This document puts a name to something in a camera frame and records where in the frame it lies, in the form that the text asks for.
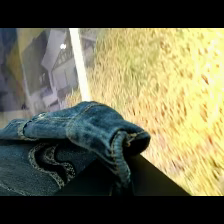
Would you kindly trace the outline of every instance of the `jeans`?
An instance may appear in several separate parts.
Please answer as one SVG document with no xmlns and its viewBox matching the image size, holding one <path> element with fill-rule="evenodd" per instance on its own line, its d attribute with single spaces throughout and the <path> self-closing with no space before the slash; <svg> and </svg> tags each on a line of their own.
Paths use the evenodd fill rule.
<svg viewBox="0 0 224 224">
<path fill-rule="evenodd" d="M 150 136 L 112 108 L 82 102 L 0 129 L 0 195 L 53 195 L 95 159 L 115 176 L 115 191 L 131 184 L 125 157 L 141 153 Z"/>
</svg>

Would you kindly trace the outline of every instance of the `dark object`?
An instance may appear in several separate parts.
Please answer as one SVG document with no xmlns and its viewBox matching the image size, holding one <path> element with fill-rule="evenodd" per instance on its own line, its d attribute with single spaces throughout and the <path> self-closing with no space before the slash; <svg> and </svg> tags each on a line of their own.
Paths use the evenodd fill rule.
<svg viewBox="0 0 224 224">
<path fill-rule="evenodd" d="M 190 196 L 141 155 L 127 162 L 135 196 Z M 56 196 L 108 196 L 112 195 L 113 183 L 113 174 L 99 161 L 94 161 Z"/>
</svg>

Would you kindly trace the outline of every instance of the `blue jeans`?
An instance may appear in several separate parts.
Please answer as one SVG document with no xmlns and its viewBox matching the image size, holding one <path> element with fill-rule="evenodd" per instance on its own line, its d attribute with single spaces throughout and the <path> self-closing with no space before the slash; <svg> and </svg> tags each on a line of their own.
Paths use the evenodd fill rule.
<svg viewBox="0 0 224 224">
<path fill-rule="evenodd" d="M 149 141 L 142 128 L 97 102 L 12 120 L 0 129 L 0 195 L 53 195 L 95 159 L 114 173 L 122 193 L 131 183 L 125 156 Z"/>
</svg>

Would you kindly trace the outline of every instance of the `black surface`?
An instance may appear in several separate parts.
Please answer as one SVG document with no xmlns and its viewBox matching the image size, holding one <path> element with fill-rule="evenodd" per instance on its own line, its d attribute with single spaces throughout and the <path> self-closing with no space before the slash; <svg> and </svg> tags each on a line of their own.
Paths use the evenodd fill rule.
<svg viewBox="0 0 224 224">
<path fill-rule="evenodd" d="M 135 196 L 189 196 L 176 183 L 154 167 L 142 156 L 127 160 L 132 171 Z M 110 195 L 114 176 L 99 161 L 94 161 L 57 196 L 107 196 Z"/>
</svg>

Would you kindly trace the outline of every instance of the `white strip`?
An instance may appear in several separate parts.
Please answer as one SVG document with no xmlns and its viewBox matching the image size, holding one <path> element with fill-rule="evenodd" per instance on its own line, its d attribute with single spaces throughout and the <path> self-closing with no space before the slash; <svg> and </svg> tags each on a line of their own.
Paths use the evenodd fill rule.
<svg viewBox="0 0 224 224">
<path fill-rule="evenodd" d="M 78 28 L 69 28 L 82 101 L 91 101 Z"/>
</svg>

